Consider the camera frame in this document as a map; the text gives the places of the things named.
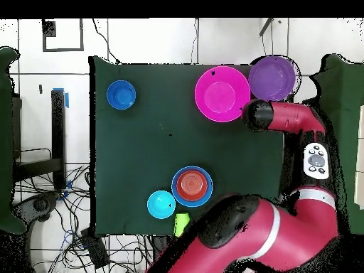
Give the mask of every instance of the white floor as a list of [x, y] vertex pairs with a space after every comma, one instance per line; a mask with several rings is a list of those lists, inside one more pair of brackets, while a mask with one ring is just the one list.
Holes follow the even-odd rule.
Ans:
[[[201, 18], [198, 62], [245, 64], [264, 55], [259, 31], [265, 20], [266, 18]], [[56, 19], [55, 22], [57, 36], [47, 38], [48, 47], [79, 47], [79, 21]], [[361, 22], [363, 21], [359, 18], [274, 19], [272, 28], [269, 27], [264, 35], [265, 51], [267, 54], [288, 55], [299, 65], [304, 76], [296, 95], [296, 102], [316, 95], [316, 87], [308, 75], [319, 71], [321, 59], [325, 54], [340, 53], [354, 62], [364, 60]], [[96, 24], [98, 31], [109, 41], [111, 53], [123, 63], [191, 63], [191, 61], [196, 63], [197, 61], [197, 41], [191, 56], [193, 41], [196, 38], [194, 18], [96, 19]], [[18, 49], [21, 54], [20, 59], [10, 67], [10, 74], [15, 82], [15, 92], [20, 93], [23, 100], [22, 149], [50, 149], [50, 91], [53, 88], [64, 88], [65, 92], [69, 93], [70, 100], [69, 108], [65, 108], [66, 160], [69, 171], [80, 166], [87, 167], [90, 162], [87, 57], [98, 55], [115, 62], [107, 51], [107, 44], [96, 33], [92, 19], [83, 19], [83, 26], [85, 45], [83, 52], [45, 53], [42, 47], [41, 20], [0, 20], [0, 46], [11, 46]], [[49, 156], [47, 151], [27, 152], [23, 154], [23, 160], [46, 159], [47, 156]], [[364, 164], [360, 164], [358, 168], [364, 172]], [[358, 179], [363, 177], [364, 183], [362, 175], [364, 174], [358, 173]], [[45, 182], [43, 179], [36, 179], [36, 183]], [[74, 185], [87, 189], [83, 176], [79, 177]], [[17, 193], [16, 201], [31, 194]], [[70, 195], [70, 201], [77, 197], [73, 195]], [[89, 200], [84, 198], [80, 207], [86, 209], [88, 203]], [[62, 201], [59, 201], [57, 209], [63, 216], [64, 226], [70, 229], [69, 212]], [[79, 210], [77, 216], [80, 220], [80, 229], [87, 227], [90, 213]], [[56, 212], [52, 212], [50, 220], [46, 223], [37, 223], [31, 245], [33, 263], [53, 261], [60, 254], [64, 236], [65, 232], [60, 226], [60, 217]], [[135, 236], [108, 237], [107, 248], [110, 254], [113, 254], [112, 259], [115, 262], [133, 262], [133, 251], [137, 244], [130, 244], [126, 251], [122, 249], [120, 243], [125, 245], [135, 241]], [[141, 255], [138, 252], [136, 257], [139, 258], [135, 261], [139, 262]], [[49, 266], [50, 263], [37, 264], [35, 268], [38, 273], [46, 273]], [[89, 273], [95, 273], [93, 268], [88, 269]], [[145, 261], [141, 261], [137, 269], [143, 271]], [[124, 271], [124, 268], [116, 266], [111, 273]], [[85, 272], [83, 269], [68, 269], [67, 273]]]

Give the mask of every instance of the blue bowl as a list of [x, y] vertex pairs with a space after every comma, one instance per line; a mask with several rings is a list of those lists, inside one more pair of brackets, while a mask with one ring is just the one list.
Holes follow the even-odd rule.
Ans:
[[[205, 195], [201, 199], [198, 199], [196, 201], [187, 201], [187, 200], [183, 199], [177, 191], [177, 180], [178, 180], [179, 176], [182, 173], [184, 173], [185, 171], [190, 171], [190, 170], [199, 171], [200, 173], [202, 173], [205, 176], [205, 178], [208, 182], [208, 189], [207, 189]], [[213, 180], [211, 179], [211, 176], [208, 174], [208, 172], [205, 171], [203, 168], [199, 168], [198, 166], [186, 166], [184, 168], [181, 168], [176, 173], [176, 175], [174, 175], [174, 177], [172, 179], [172, 194], [173, 194], [174, 198], [177, 200], [177, 202], [183, 206], [186, 206], [189, 208], [195, 208], [198, 206], [202, 206], [211, 198], [211, 195], [213, 194]]]
[[165, 219], [176, 209], [176, 200], [168, 191], [155, 191], [146, 203], [149, 213], [157, 219]]
[[117, 80], [107, 88], [106, 97], [113, 108], [125, 110], [134, 104], [136, 93], [130, 82]]

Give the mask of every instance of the purple bowl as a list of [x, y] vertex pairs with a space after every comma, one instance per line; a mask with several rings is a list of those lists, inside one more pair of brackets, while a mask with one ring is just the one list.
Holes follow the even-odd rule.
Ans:
[[252, 94], [261, 100], [283, 100], [293, 90], [296, 76], [289, 60], [267, 56], [250, 70], [249, 85]]

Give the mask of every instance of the red bowl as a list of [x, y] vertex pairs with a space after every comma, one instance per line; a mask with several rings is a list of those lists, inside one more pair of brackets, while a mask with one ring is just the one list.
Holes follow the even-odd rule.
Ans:
[[200, 200], [206, 194], [208, 181], [199, 171], [185, 171], [177, 180], [177, 192], [187, 201]]

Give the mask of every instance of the dark green table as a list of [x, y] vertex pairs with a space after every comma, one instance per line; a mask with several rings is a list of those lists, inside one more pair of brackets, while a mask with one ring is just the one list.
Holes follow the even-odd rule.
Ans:
[[[112, 65], [94, 57], [96, 74], [96, 232], [171, 235], [176, 213], [198, 218], [224, 193], [278, 197], [282, 134], [251, 132], [238, 119], [217, 123], [195, 104], [198, 78], [214, 65]], [[232, 65], [246, 77], [250, 66]], [[128, 110], [113, 109], [109, 85], [136, 90]], [[177, 170], [196, 165], [213, 178], [213, 195], [199, 208], [177, 203], [175, 214], [153, 218], [148, 197], [171, 190]]]

